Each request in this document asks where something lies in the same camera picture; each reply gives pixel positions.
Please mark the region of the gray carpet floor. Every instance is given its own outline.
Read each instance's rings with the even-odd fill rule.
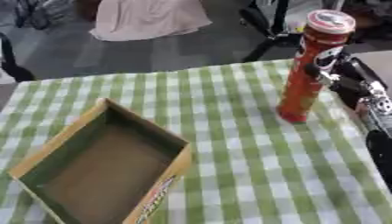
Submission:
[[[203,0],[213,24],[195,33],[152,40],[104,42],[88,31],[93,24],[74,18],[48,30],[15,28],[10,9],[0,7],[0,32],[6,33],[19,64],[38,79],[89,74],[149,73],[240,62],[263,36],[239,23],[242,0]],[[350,46],[352,52],[392,49],[375,41]],[[274,48],[262,60],[290,58],[293,48]]]

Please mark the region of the table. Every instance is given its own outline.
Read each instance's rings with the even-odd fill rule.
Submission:
[[[99,97],[192,142],[152,223],[390,223],[363,135],[328,91],[305,124],[275,113],[289,60],[20,84],[0,115],[0,223],[52,223],[6,171]]]

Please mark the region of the cardboard box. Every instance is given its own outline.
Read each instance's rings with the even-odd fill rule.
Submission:
[[[10,175],[58,223],[144,223],[191,163],[189,143],[100,99]]]

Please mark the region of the white cloth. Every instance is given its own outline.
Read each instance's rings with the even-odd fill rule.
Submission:
[[[153,39],[210,24],[200,0],[102,0],[91,34],[108,41]]]

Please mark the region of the pringles can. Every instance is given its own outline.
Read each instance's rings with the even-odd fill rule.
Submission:
[[[331,71],[354,29],[355,20],[341,11],[315,10],[308,14],[304,35],[277,107],[283,119],[292,123],[306,121],[322,85],[306,74],[304,67],[314,63],[320,70]]]

